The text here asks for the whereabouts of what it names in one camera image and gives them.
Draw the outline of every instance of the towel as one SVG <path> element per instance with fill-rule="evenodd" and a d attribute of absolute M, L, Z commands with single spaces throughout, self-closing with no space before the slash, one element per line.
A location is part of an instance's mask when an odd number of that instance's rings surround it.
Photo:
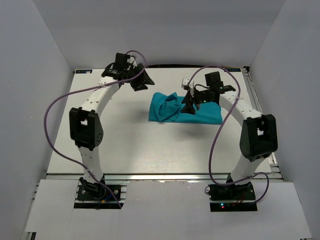
<path fill-rule="evenodd" d="M 221 107 L 215 102 L 202 103 L 195 115 L 181 113 L 183 96 L 176 92 L 167 96 L 156 92 L 151 100 L 149 121 L 166 123 L 221 124 Z"/>

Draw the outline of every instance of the teal towel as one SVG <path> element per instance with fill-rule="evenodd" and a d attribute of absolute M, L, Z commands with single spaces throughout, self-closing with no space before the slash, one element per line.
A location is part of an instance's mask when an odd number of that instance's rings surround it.
<path fill-rule="evenodd" d="M 149 121 L 168 123 L 221 124 L 221 107 L 215 102 L 203 103 L 195 115 L 181 113 L 183 96 L 174 92 L 167 96 L 156 92 L 151 100 Z"/>

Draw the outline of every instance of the purple cable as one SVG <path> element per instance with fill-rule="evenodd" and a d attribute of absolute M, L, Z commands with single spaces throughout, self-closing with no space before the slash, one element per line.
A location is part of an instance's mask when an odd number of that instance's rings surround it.
<path fill-rule="evenodd" d="M 211 170 L 211 167 L 212 167 L 212 155 L 213 155 L 213 152 L 214 152 L 215 145 L 216 145 L 216 143 L 217 143 L 217 140 L 218 140 L 218 137 L 219 137 L 219 135 L 220 135 L 220 132 L 221 132 L 222 128 L 224 127 L 227 119 L 229 118 L 229 116 L 231 115 L 232 111 L 234 110 L 234 108 L 236 107 L 236 105 L 237 105 L 237 103 L 238 103 L 238 101 L 239 101 L 239 97 L 240 97 L 240 93 L 241 93 L 241 88 L 240 88 L 240 84 L 239 84 L 238 80 L 237 80 L 237 79 L 235 78 L 235 76 L 234 76 L 232 73 L 230 73 L 227 69 L 225 69 L 225 68 L 223 68 L 223 67 L 220 67 L 220 66 L 212 66 L 212 65 L 203 66 L 203 67 L 199 68 L 197 71 L 195 71 L 195 73 L 191 76 L 191 78 L 190 78 L 190 80 L 189 80 L 189 82 L 188 82 L 187 85 L 188 85 L 188 86 L 190 85 L 191 81 L 193 80 L 193 78 L 195 77 L 195 75 L 196 75 L 198 72 L 200 72 L 202 69 L 207 69 L 207 68 L 218 68 L 218 69 L 221 69 L 221 70 L 225 71 L 227 74 L 229 74 L 229 75 L 233 78 L 233 80 L 235 81 L 235 83 L 236 83 L 236 85 L 237 85 L 237 87 L 238 87 L 237 98 L 236 98 L 236 100 L 234 101 L 233 105 L 231 106 L 229 112 L 228 112 L 227 115 L 225 116 L 224 120 L 222 121 L 222 124 L 220 125 L 220 127 L 219 127 L 219 129 L 218 129 L 218 131 L 217 131 L 217 133 L 216 133 L 216 135 L 215 135 L 215 137 L 214 137 L 214 139 L 213 139 L 213 143 L 212 143 L 211 150 L 210 150 L 210 155 L 209 155 L 209 162 L 208 162 L 210 179 L 211 179 L 216 185 L 218 185 L 218 186 L 225 186 L 225 187 L 227 187 L 227 186 L 230 186 L 230 185 L 233 185 L 233 184 L 237 184 L 237 183 L 240 183 L 240 182 L 242 182 L 242 181 L 245 181 L 245 180 L 248 180 L 248 179 L 251 178 L 251 177 L 247 176 L 247 177 L 241 178 L 241 179 L 236 180 L 236 181 L 232 181 L 232 182 L 228 182 L 228 183 L 220 183 L 220 182 L 217 182 L 217 181 L 214 179 L 214 177 L 213 177 L 213 175 L 212 175 L 212 170 Z M 264 191 L 264 193 L 261 195 L 260 198 L 258 198 L 258 199 L 257 199 L 256 201 L 254 201 L 254 202 L 251 202 L 250 204 L 255 204 L 255 203 L 259 202 L 261 199 L 263 199 L 264 196 L 267 194 L 267 191 L 268 191 L 268 189 L 269 189 L 270 180 L 269 180 L 268 175 L 267 175 L 265 172 L 258 172 L 258 173 L 255 173 L 255 174 L 252 176 L 252 178 L 254 178 L 254 177 L 258 176 L 258 175 L 265 175 L 265 177 L 266 177 L 266 187 L 265 187 L 265 191 Z"/>
<path fill-rule="evenodd" d="M 127 82 L 130 82 L 134 79 L 136 79 L 138 76 L 140 76 L 144 70 L 145 70 L 145 66 L 147 66 L 147 60 L 146 58 L 138 51 L 136 50 L 130 50 L 130 51 L 127 51 L 125 54 L 128 54 L 128 53 L 137 53 L 139 54 L 142 59 L 143 59 L 143 63 L 144 63 L 144 67 L 143 69 L 141 70 L 141 72 L 139 72 L 136 76 L 132 77 L 132 78 L 129 78 L 129 79 L 125 79 L 125 80 L 120 80 L 120 81 L 114 81 L 114 82 L 109 82 L 109 83 L 106 83 L 106 84 L 103 84 L 103 85 L 99 85 L 99 86 L 93 86 L 93 87 L 89 87 L 89 88 L 85 88 L 85 89 L 81 89 L 81 90 L 77 90 L 77 91 L 72 91 L 72 92 L 69 92 L 69 93 L 66 93 L 66 94 L 63 94 L 59 97 L 57 97 L 55 100 L 53 100 L 52 103 L 50 103 L 50 105 L 48 106 L 48 108 L 46 109 L 45 111 L 45 114 L 44 114 L 44 118 L 43 118 L 43 127 L 44 127 L 44 134 L 45 134 L 45 138 L 47 140 L 47 142 L 49 143 L 49 146 L 52 148 L 53 151 L 55 151 L 58 155 L 60 155 L 61 157 L 71 161 L 71 162 L 74 162 L 76 164 L 79 164 L 80 166 L 82 166 L 88 173 L 89 175 L 92 177 L 93 180 L 95 180 L 98 184 L 100 184 L 101 186 L 103 186 L 106 190 L 109 191 L 109 193 L 112 195 L 112 197 L 114 198 L 114 200 L 116 201 L 116 203 L 118 204 L 119 208 L 121 209 L 122 206 L 120 204 L 120 202 L 118 201 L 118 199 L 116 198 L 116 196 L 114 195 L 113 191 L 105 184 L 103 184 L 102 182 L 100 182 L 90 171 L 90 169 L 85 165 L 83 164 L 82 162 L 80 161 L 77 161 L 77 160 L 74 160 L 72 159 L 71 157 L 68 157 L 66 155 L 64 155 L 63 153 L 59 152 L 54 144 L 51 142 L 51 139 L 49 137 L 49 134 L 48 134 L 48 127 L 47 127 L 47 118 L 48 118 L 48 113 L 50 111 L 50 109 L 52 108 L 52 106 L 57 102 L 59 101 L 60 99 L 63 99 L 64 97 L 67 97 L 69 95 L 73 95 L 73 94 L 78 94 L 78 93 L 83 93 L 83 92 L 87 92 L 87 91 L 90 91 L 90 90 L 95 90 L 95 89 L 99 89 L 99 88 L 103 88 L 103 87 L 107 87 L 107 86 L 110 86 L 112 84 L 120 84 L 120 83 L 127 83 Z"/>

